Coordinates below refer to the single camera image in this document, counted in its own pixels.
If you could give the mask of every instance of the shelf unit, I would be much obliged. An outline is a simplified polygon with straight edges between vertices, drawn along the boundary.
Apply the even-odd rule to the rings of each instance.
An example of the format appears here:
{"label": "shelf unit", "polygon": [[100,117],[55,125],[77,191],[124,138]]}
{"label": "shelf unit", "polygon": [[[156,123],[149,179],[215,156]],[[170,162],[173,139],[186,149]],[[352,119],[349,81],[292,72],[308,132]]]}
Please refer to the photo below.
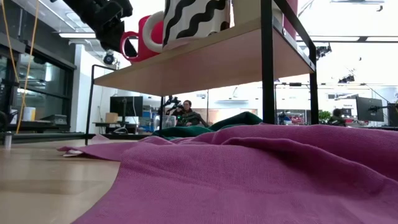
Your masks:
{"label": "shelf unit", "polygon": [[286,0],[275,3],[310,50],[309,58],[261,0],[261,17],[94,79],[93,85],[164,96],[262,81],[265,123],[275,124],[274,80],[310,74],[312,124],[318,123],[316,48]]}

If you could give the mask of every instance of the pink towel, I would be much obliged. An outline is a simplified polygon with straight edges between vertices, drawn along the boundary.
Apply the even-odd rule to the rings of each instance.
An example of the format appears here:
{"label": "pink towel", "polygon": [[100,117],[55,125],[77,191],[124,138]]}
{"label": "pink towel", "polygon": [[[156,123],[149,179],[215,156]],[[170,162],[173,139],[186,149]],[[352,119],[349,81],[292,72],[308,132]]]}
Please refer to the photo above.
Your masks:
{"label": "pink towel", "polygon": [[121,166],[75,223],[398,223],[395,132],[257,125],[92,147]]}

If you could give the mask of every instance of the wooden shelf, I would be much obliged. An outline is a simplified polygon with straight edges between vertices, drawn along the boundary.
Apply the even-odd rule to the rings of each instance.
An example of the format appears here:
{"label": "wooden shelf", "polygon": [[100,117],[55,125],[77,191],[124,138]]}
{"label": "wooden shelf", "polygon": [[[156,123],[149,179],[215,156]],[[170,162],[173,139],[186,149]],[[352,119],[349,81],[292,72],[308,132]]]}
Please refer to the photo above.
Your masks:
{"label": "wooden shelf", "polygon": [[[274,19],[274,77],[313,72],[315,66]],[[95,79],[95,85],[167,96],[259,82],[260,18],[161,53]]]}

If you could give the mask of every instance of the wooden floor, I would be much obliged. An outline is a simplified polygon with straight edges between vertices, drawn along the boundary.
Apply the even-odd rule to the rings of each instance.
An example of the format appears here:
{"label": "wooden floor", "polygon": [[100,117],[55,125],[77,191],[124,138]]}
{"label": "wooden floor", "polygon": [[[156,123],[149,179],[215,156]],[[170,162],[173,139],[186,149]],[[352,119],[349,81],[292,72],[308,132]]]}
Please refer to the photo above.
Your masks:
{"label": "wooden floor", "polygon": [[65,158],[62,146],[84,140],[0,148],[0,223],[71,223],[112,186],[118,162]]}

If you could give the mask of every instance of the yellow cable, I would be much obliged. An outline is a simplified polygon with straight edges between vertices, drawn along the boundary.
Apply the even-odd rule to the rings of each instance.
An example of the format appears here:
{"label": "yellow cable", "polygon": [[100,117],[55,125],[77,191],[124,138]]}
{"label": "yellow cable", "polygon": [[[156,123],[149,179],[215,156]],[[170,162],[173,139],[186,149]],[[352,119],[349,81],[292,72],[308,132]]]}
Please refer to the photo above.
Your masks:
{"label": "yellow cable", "polygon": [[4,6],[4,3],[5,2],[3,1],[2,4],[1,4],[2,15],[3,15],[3,18],[4,18],[4,23],[6,24],[6,34],[7,34],[8,46],[10,48],[12,66],[14,67],[15,79],[19,83],[19,78],[18,78],[18,74],[17,74],[17,67],[15,65],[14,54],[12,53],[12,48],[11,48],[10,34],[8,33],[8,24],[7,24],[7,18],[6,18],[6,7]]}
{"label": "yellow cable", "polygon": [[26,71],[26,77],[25,77],[25,87],[24,87],[24,92],[22,94],[21,114],[19,115],[19,119],[18,119],[17,134],[19,132],[19,127],[21,126],[22,112],[24,110],[24,106],[26,105],[25,104],[25,96],[26,96],[26,88],[27,88],[27,79],[28,79],[29,71],[30,71],[30,63],[32,61],[33,46],[35,45],[35,36],[36,36],[37,17],[38,17],[38,15],[39,15],[39,0],[36,0],[35,25],[33,26],[32,46],[30,47],[29,63],[27,64],[27,71]]}

